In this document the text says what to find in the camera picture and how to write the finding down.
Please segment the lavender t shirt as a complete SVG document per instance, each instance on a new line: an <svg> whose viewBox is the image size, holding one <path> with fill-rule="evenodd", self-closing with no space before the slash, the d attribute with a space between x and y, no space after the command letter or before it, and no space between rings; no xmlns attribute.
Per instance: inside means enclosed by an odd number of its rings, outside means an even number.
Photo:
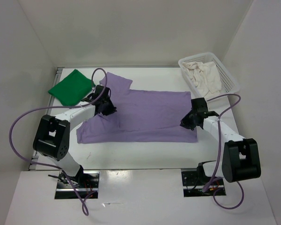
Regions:
<svg viewBox="0 0 281 225"><path fill-rule="evenodd" d="M197 132L180 126L191 110L189 91L132 90L132 80L108 73L100 84L111 90L117 111L83 122L76 130L79 144L106 142L195 143Z"/></svg>

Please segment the green t shirt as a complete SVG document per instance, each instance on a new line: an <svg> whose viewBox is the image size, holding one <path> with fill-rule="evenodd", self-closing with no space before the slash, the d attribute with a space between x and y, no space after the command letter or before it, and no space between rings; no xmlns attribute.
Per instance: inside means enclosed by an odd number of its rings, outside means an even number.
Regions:
<svg viewBox="0 0 281 225"><path fill-rule="evenodd" d="M73 70L48 93L55 97L63 106L77 105L95 86L94 82L79 70Z"/></svg>

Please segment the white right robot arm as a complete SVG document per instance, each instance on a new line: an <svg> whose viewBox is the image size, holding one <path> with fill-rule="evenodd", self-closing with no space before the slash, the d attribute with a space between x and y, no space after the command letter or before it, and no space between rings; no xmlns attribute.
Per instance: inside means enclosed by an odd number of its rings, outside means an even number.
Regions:
<svg viewBox="0 0 281 225"><path fill-rule="evenodd" d="M203 168L196 172L200 184L207 184L216 178L232 183L261 176L257 142L236 133L221 121L216 112L190 111L181 120L180 126L190 130L200 127L218 142L217 160L203 163Z"/></svg>

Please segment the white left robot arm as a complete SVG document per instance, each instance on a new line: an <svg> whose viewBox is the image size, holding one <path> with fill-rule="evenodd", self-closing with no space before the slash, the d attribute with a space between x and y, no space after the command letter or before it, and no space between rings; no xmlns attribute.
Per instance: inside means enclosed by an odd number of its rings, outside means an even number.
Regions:
<svg viewBox="0 0 281 225"><path fill-rule="evenodd" d="M110 115L117 111L110 99L94 104L80 102L77 106L55 116L44 115L39 123L33 149L48 157L63 170L73 187L80 187L87 179L82 165L69 153L70 132L82 122L96 115Z"/></svg>

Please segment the white plastic basket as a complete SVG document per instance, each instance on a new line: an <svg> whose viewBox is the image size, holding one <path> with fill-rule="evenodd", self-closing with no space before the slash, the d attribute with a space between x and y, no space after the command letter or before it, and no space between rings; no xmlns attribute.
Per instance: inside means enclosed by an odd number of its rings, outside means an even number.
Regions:
<svg viewBox="0 0 281 225"><path fill-rule="evenodd" d="M202 98L202 96L199 94L198 90L196 89L196 87L188 77L187 73L182 68L183 62L203 62L203 63L214 62L216 64L222 82L222 90L220 95L226 93L236 93L240 90L240 86L237 83L236 79L230 74L230 72L225 68L225 66L213 53L211 52L200 53L193 56L182 58L178 61L178 65L181 69L181 74L184 80L186 81L187 85L190 87L191 92L193 93L193 96L195 98L200 98L200 97Z"/></svg>

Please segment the cream t shirt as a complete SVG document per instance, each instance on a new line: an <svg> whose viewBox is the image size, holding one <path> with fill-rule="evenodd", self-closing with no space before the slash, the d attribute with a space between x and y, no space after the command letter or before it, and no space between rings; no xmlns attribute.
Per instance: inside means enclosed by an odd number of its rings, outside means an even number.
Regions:
<svg viewBox="0 0 281 225"><path fill-rule="evenodd" d="M214 62L183 62L182 68L202 97L209 99L220 95L222 82Z"/></svg>

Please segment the aluminium table edge rail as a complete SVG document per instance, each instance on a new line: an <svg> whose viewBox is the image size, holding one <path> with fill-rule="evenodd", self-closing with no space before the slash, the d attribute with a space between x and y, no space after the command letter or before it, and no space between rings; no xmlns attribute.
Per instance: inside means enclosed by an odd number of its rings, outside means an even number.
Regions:
<svg viewBox="0 0 281 225"><path fill-rule="evenodd" d="M51 88L53 88L56 84L59 83L63 69L64 69L63 67L57 68ZM54 101L55 101L55 97L53 97L50 94L48 106L45 107L45 109L44 109L45 114L42 115L41 120L40 120L40 125L44 124L44 126L41 127L44 131L48 130L46 125L48 125L50 127L50 119L52 119L54 117L51 115L52 109L54 109L54 105L53 105ZM52 169L45 169L45 170L56 170L56 168L55 168L56 165L52 162L52 158L43 156L40 152L35 150L31 157L29 170L39 170L37 167L38 165L47 166L47 167L49 167L49 165L53 165Z"/></svg>

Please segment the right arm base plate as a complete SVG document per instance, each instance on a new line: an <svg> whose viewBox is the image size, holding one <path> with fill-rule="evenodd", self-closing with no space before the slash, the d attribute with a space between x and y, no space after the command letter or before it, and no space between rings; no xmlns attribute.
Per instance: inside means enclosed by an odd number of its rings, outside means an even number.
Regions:
<svg viewBox="0 0 281 225"><path fill-rule="evenodd" d="M202 189L206 182L199 178L196 169L181 170L184 197L205 197L226 195L223 179L214 181L206 192Z"/></svg>

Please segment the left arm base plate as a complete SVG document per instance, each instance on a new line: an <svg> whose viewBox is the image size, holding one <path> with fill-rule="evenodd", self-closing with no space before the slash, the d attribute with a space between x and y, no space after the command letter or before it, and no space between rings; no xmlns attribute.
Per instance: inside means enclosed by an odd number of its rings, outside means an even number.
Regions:
<svg viewBox="0 0 281 225"><path fill-rule="evenodd" d="M80 197L84 199L87 195L90 195L90 199L98 198L98 186L99 186L99 171L84 171L86 180L82 184L78 184L73 181L73 185L76 188L76 191L79 193ZM55 199L77 199L74 189L61 173L57 175L48 175L48 177L54 178L57 180L57 186L55 191Z"/></svg>

